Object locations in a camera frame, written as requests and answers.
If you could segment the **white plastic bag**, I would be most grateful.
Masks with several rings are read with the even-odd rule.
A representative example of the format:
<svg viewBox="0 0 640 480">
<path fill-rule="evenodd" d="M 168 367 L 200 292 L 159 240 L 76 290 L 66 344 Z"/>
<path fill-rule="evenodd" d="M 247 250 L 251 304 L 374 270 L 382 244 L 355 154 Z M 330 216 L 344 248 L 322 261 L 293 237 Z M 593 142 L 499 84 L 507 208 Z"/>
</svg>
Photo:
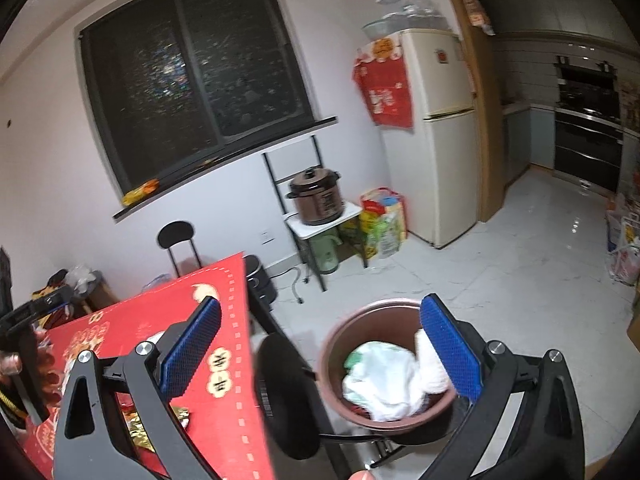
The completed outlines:
<svg viewBox="0 0 640 480">
<path fill-rule="evenodd" d="M 450 379 L 424 330 L 411 351 L 398 344 L 368 341 L 345 360 L 343 398 L 374 422 L 394 422 L 426 410 L 432 396 L 445 393 Z"/>
</svg>

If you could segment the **brown round trash bin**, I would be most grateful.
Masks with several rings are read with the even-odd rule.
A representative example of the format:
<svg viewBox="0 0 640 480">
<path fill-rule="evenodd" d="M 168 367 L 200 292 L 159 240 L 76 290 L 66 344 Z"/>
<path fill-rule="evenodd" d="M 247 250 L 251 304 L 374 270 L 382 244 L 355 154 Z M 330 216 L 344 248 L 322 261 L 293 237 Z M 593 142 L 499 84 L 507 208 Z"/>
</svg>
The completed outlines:
<svg viewBox="0 0 640 480">
<path fill-rule="evenodd" d="M 457 391 L 422 330 L 419 307 L 408 298 L 375 301 L 334 327 L 317 382 L 336 414 L 376 434 L 405 434 L 452 408 Z"/>
</svg>

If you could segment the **red festive table mat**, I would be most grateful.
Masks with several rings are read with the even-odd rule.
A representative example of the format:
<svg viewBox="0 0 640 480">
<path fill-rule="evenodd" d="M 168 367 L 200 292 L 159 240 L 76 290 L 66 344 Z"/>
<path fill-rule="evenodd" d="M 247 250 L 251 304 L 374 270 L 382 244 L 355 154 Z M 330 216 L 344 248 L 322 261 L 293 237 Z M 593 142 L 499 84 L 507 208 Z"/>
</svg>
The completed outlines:
<svg viewBox="0 0 640 480">
<path fill-rule="evenodd" d="M 244 261 L 234 255 L 50 330 L 64 399 L 23 448 L 47 479 L 269 479 L 253 387 Z M 183 396 L 157 385 L 157 343 L 206 297 L 221 328 Z"/>
</svg>

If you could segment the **dark round stool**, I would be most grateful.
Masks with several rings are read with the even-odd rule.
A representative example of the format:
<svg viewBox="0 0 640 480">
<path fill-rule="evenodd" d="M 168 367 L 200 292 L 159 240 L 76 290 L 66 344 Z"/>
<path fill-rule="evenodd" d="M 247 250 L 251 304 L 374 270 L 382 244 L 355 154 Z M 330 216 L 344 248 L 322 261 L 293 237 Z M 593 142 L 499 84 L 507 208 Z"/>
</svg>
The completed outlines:
<svg viewBox="0 0 640 480">
<path fill-rule="evenodd" d="M 265 427 L 280 450 L 292 460 L 308 460 L 326 443 L 382 441 L 376 434 L 331 434 L 320 428 L 311 395 L 316 375 L 288 338 L 268 335 L 256 353 L 254 388 Z"/>
</svg>

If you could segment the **black round-back chair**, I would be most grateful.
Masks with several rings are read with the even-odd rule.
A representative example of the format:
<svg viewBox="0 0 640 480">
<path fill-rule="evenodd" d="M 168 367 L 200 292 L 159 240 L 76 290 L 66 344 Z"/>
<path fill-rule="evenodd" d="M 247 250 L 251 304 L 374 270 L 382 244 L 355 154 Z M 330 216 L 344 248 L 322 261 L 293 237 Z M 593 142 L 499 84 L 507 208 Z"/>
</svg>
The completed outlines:
<svg viewBox="0 0 640 480">
<path fill-rule="evenodd" d="M 198 251 L 196 250 L 193 237 L 195 234 L 194 226 L 192 223 L 187 222 L 186 220 L 177 220 L 173 222 L 169 222 L 166 226 L 163 226 L 160 229 L 160 232 L 157 233 L 156 242 L 157 245 L 160 246 L 163 250 L 166 250 L 168 253 L 169 259 L 171 261 L 172 267 L 175 270 L 175 274 L 180 278 L 181 271 L 179 269 L 177 260 L 175 258 L 174 252 L 172 248 L 174 248 L 178 244 L 188 243 L 193 252 L 193 257 L 195 259 L 198 268 L 201 269 L 203 267 L 202 260 Z"/>
</svg>

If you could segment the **colourful bags beside fridge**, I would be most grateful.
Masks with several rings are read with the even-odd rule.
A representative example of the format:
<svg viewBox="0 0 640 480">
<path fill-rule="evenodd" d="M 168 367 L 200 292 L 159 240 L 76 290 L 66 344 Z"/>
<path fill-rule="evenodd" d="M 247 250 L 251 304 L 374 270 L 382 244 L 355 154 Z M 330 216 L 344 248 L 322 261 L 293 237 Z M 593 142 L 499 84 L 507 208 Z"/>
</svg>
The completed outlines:
<svg viewBox="0 0 640 480">
<path fill-rule="evenodd" d="M 405 199 L 391 188 L 374 188 L 360 196 L 362 211 L 338 230 L 344 240 L 364 251 L 364 258 L 388 258 L 407 238 Z"/>
</svg>

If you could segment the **green thermos kettle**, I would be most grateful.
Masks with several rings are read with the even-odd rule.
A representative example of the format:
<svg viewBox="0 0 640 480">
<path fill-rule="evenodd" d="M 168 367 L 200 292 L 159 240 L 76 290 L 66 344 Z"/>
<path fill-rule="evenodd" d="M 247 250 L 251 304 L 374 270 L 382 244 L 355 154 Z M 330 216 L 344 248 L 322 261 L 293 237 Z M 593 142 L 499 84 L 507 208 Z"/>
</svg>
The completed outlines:
<svg viewBox="0 0 640 480">
<path fill-rule="evenodd" d="M 321 274 L 331 274 L 338 269 L 340 259 L 337 255 L 337 247 L 341 244 L 341 239 L 330 232 L 316 235 L 310 240 L 311 250 Z"/>
</svg>

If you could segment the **yellow packet on windowsill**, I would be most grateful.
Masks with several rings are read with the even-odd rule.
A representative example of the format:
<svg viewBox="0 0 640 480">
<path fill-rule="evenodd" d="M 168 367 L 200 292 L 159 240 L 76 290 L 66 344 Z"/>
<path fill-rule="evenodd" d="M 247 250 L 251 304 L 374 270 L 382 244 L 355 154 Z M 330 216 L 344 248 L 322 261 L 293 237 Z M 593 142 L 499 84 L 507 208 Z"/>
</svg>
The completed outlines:
<svg viewBox="0 0 640 480">
<path fill-rule="evenodd" d="M 158 179 L 151 179 L 144 182 L 142 185 L 122 196 L 122 206 L 130 207 L 142 202 L 142 200 L 146 200 L 150 195 L 154 194 L 159 187 L 160 180 Z"/>
</svg>

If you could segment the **black metal shelf stand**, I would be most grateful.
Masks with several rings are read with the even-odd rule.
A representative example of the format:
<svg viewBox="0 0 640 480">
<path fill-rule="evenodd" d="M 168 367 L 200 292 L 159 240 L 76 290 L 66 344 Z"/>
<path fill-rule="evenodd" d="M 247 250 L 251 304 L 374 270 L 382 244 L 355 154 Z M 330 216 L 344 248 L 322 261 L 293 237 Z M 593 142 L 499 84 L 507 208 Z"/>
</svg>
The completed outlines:
<svg viewBox="0 0 640 480">
<path fill-rule="evenodd" d="M 306 266 L 308 276 L 317 280 L 320 289 L 327 290 L 329 273 L 321 265 L 322 240 L 327 238 L 334 244 L 339 243 L 342 240 L 340 227 L 352 222 L 355 233 L 345 242 L 360 257 L 363 266 L 369 265 L 369 257 L 364 248 L 362 207 L 343 197 L 341 175 L 324 163 L 317 137 L 312 134 L 307 140 L 314 159 L 306 166 L 298 164 L 288 174 L 279 172 L 276 154 L 286 150 L 284 145 L 263 152 L 262 161 L 300 261 Z"/>
</svg>

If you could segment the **cream two-door refrigerator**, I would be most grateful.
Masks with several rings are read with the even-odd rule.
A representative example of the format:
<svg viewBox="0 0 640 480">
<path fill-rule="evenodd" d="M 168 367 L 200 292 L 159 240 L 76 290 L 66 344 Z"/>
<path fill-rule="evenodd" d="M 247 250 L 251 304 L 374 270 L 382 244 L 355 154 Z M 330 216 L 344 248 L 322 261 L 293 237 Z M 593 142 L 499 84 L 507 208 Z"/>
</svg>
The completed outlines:
<svg viewBox="0 0 640 480">
<path fill-rule="evenodd" d="M 383 127 L 392 189 L 405 197 L 408 231 L 443 248 L 477 222 L 480 155 L 471 76 L 453 32 L 399 33 L 412 126 Z"/>
</svg>

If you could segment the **plastic bags on floor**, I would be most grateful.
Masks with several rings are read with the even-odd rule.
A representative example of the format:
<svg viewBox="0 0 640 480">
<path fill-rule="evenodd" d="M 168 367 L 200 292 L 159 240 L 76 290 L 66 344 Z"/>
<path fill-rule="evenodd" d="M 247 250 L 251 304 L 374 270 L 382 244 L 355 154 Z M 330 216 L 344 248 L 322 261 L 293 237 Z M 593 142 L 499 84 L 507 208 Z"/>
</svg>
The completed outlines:
<svg viewBox="0 0 640 480">
<path fill-rule="evenodd" d="M 634 286 L 639 279 L 639 211 L 618 193 L 608 202 L 605 224 L 608 273 L 613 280 Z"/>
</svg>

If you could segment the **brown electric pressure cooker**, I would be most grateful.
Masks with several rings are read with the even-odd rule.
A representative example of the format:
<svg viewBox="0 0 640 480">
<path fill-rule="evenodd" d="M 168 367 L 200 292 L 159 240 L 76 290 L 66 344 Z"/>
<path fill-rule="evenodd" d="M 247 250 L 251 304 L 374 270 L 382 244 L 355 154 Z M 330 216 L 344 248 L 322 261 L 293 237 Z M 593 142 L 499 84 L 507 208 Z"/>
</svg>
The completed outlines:
<svg viewBox="0 0 640 480">
<path fill-rule="evenodd" d="M 345 205 L 340 179 L 338 172 L 323 167 L 309 167 L 296 174 L 286 197 L 294 203 L 300 222 L 321 226 L 341 217 Z"/>
</svg>

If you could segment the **black built-in oven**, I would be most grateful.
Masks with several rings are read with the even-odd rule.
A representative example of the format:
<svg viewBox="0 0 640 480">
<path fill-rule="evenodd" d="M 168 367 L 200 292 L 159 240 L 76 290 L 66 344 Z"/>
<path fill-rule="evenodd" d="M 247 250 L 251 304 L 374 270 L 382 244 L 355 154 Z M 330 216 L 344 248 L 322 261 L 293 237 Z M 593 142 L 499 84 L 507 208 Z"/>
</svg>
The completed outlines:
<svg viewBox="0 0 640 480">
<path fill-rule="evenodd" d="M 554 63 L 559 99 L 554 109 L 554 172 L 601 194 L 617 191 L 624 134 L 617 70 L 609 62 L 585 67 L 566 55 Z"/>
</svg>

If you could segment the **dark window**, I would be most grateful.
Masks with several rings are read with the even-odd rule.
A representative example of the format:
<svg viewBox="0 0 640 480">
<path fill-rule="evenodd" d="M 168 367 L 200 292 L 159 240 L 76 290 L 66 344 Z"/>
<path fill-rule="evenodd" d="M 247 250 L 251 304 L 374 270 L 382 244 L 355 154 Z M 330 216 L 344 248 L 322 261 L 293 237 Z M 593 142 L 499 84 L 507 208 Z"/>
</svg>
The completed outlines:
<svg viewBox="0 0 640 480">
<path fill-rule="evenodd" d="M 319 125 L 278 0 L 132 0 L 79 35 L 120 194 L 172 190 Z"/>
</svg>

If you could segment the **red cloth on refrigerator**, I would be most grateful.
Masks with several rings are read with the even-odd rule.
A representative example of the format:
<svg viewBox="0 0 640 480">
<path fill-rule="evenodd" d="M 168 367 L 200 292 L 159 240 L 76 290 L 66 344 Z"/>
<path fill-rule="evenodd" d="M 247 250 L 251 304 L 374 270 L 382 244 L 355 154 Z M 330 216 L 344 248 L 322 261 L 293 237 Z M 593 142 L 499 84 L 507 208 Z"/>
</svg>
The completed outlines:
<svg viewBox="0 0 640 480">
<path fill-rule="evenodd" d="M 352 80 L 375 125 L 413 127 L 411 92 L 399 32 L 358 50 Z"/>
</svg>

